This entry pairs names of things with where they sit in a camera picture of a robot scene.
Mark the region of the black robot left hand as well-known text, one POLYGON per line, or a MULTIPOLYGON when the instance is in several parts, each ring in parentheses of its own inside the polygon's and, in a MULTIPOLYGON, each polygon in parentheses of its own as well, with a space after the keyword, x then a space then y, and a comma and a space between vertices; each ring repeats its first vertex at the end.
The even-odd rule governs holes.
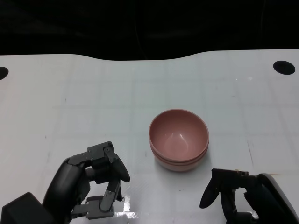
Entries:
POLYGON ((78 217, 112 217, 113 203, 122 201, 121 182, 129 181, 129 173, 112 142, 104 142, 61 164, 45 194, 43 207, 59 224, 78 217))

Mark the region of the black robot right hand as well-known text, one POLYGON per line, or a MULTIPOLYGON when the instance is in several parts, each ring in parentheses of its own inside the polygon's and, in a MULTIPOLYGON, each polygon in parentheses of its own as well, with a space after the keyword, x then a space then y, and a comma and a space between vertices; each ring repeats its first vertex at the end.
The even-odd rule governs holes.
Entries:
POLYGON ((200 208, 209 207, 221 197, 228 224, 297 224, 299 218, 275 179, 266 173, 250 175, 245 171, 212 169, 212 177, 200 201, 200 208), (257 214, 238 212, 235 191, 244 188, 244 197, 257 214))

